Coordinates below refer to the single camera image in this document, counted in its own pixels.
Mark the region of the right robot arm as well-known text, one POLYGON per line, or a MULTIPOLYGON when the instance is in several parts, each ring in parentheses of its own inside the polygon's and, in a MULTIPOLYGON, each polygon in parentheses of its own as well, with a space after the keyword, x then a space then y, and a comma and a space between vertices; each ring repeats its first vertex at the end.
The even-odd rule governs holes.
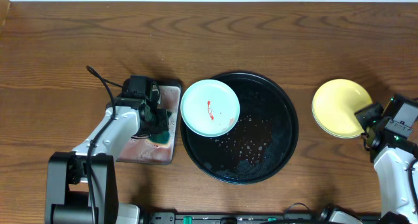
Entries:
POLYGON ((417 104, 391 99, 355 113, 363 146, 378 175, 382 223, 417 223, 417 144, 408 140, 417 104))

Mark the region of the green yellow sponge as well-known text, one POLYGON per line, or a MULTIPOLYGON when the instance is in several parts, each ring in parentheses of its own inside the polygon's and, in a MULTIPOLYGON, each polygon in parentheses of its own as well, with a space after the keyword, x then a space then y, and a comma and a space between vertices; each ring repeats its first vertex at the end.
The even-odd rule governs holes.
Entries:
POLYGON ((172 120, 172 112, 167 112, 168 130, 162 133, 151 135, 148 139, 151 143, 162 147, 173 147, 175 138, 175 125, 172 120))

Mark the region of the yellow plate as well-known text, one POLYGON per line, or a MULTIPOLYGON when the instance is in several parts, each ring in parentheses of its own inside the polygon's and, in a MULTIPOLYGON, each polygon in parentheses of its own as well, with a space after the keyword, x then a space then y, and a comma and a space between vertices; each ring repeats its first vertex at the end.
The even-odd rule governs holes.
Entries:
POLYGON ((372 104, 369 93, 358 83, 334 79, 318 88, 312 100, 317 124, 338 138, 355 138, 364 132, 355 113, 372 104))

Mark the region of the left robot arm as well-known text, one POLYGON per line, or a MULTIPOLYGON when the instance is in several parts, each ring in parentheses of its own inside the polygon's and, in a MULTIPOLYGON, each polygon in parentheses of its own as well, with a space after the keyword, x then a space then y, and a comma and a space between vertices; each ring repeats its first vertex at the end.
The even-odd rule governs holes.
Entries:
POLYGON ((111 104, 83 143, 50 157, 45 223, 140 223, 140 208, 118 200, 115 162, 129 141, 168 131, 170 116, 142 100, 111 104))

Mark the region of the light blue plate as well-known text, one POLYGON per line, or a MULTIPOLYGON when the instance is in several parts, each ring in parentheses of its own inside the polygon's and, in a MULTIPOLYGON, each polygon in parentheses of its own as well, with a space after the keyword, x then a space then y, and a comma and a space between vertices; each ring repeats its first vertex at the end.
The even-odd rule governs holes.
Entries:
POLYGON ((236 125, 240 102, 227 84, 205 79, 186 89, 180 112, 189 130, 200 136, 217 137, 228 133, 236 125))
POLYGON ((312 114, 318 127, 334 137, 356 138, 363 132, 349 106, 312 103, 312 114))

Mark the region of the light blue plate front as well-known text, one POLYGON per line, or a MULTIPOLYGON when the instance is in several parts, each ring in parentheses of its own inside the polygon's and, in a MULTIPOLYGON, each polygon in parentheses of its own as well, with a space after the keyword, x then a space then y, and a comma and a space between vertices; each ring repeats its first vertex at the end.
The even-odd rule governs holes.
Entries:
POLYGON ((312 114, 318 127, 334 137, 356 138, 363 132, 349 106, 312 103, 312 114))

